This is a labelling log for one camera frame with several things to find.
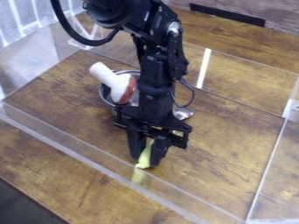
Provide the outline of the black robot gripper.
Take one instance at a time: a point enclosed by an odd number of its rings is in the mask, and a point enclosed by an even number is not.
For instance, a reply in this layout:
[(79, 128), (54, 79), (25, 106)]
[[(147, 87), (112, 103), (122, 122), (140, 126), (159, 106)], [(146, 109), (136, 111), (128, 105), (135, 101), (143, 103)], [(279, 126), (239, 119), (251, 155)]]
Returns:
[(174, 116), (174, 87), (142, 90), (136, 106), (116, 106), (116, 126), (126, 129), (130, 155), (140, 158), (146, 139), (154, 139), (151, 166), (156, 167), (171, 146), (187, 148), (192, 127)]

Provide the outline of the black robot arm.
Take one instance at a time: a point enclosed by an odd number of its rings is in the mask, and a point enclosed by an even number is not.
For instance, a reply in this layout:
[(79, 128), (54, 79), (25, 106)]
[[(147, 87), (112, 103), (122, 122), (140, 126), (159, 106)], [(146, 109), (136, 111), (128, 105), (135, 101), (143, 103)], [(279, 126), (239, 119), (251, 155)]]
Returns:
[(178, 14), (162, 0), (83, 0), (92, 20), (132, 36), (140, 65), (139, 105), (118, 106), (115, 125), (126, 129), (130, 155), (139, 158), (154, 139), (150, 165), (156, 167), (171, 146), (187, 147), (192, 127), (174, 115), (175, 83), (184, 82), (188, 60)]

